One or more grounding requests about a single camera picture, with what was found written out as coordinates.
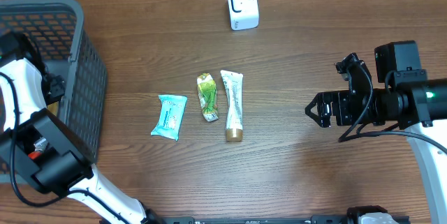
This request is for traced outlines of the white tube gold cap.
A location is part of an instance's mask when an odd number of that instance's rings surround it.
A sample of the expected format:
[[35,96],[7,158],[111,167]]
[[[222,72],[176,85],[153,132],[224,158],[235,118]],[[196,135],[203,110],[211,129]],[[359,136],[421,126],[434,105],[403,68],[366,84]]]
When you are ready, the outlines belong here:
[[244,75],[228,70],[221,70],[220,73],[228,101],[226,140],[241,142],[243,139],[242,86]]

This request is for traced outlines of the green snack pouch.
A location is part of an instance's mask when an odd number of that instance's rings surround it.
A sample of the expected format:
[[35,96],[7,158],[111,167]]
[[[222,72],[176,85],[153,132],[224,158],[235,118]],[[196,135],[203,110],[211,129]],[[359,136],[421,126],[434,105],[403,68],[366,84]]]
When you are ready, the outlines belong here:
[[200,74],[196,82],[203,117],[208,122],[216,121],[219,118],[216,82],[209,73]]

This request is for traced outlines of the teal wet wipes pack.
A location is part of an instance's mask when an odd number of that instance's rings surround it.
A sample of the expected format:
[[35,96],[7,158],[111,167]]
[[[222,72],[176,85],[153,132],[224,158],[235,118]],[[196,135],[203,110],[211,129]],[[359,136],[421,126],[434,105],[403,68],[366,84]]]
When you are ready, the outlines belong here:
[[164,94],[159,95],[159,100],[161,102],[160,117],[157,125],[151,131],[151,135],[158,135],[178,141],[187,97]]

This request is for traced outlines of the orange spaghetti packet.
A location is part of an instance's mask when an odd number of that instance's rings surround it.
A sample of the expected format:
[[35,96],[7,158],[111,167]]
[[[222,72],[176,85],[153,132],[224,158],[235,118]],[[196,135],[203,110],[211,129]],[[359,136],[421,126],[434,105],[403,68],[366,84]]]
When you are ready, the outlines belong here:
[[[57,115],[58,110],[59,110],[59,103],[58,102],[52,103],[52,104],[48,105],[47,108],[49,109],[49,111],[51,113]],[[39,140],[34,142],[34,151],[31,152],[28,155],[28,157],[30,157],[31,160],[35,160],[36,158],[38,158],[41,154],[43,154],[45,152],[47,147],[48,147],[48,141],[44,137],[41,137]]]

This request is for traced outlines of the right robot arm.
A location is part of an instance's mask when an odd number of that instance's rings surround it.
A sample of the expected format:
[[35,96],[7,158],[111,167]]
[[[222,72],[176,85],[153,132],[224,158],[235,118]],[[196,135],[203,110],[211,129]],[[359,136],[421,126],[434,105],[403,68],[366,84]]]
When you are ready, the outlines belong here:
[[419,166],[433,223],[446,222],[446,80],[431,80],[414,40],[375,48],[374,88],[363,60],[351,53],[336,63],[346,90],[316,94],[305,113],[320,127],[331,118],[346,126],[339,142],[361,137],[404,136]]

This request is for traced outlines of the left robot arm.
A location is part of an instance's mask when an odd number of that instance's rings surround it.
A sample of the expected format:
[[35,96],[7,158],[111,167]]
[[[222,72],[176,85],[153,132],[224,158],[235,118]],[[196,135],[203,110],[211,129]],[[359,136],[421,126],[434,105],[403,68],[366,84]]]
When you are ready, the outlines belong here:
[[1,36],[1,92],[6,109],[1,157],[17,198],[46,207],[66,197],[88,206],[103,223],[162,223],[94,164],[94,152],[48,105],[65,94],[65,81],[47,71],[38,46],[23,33]]

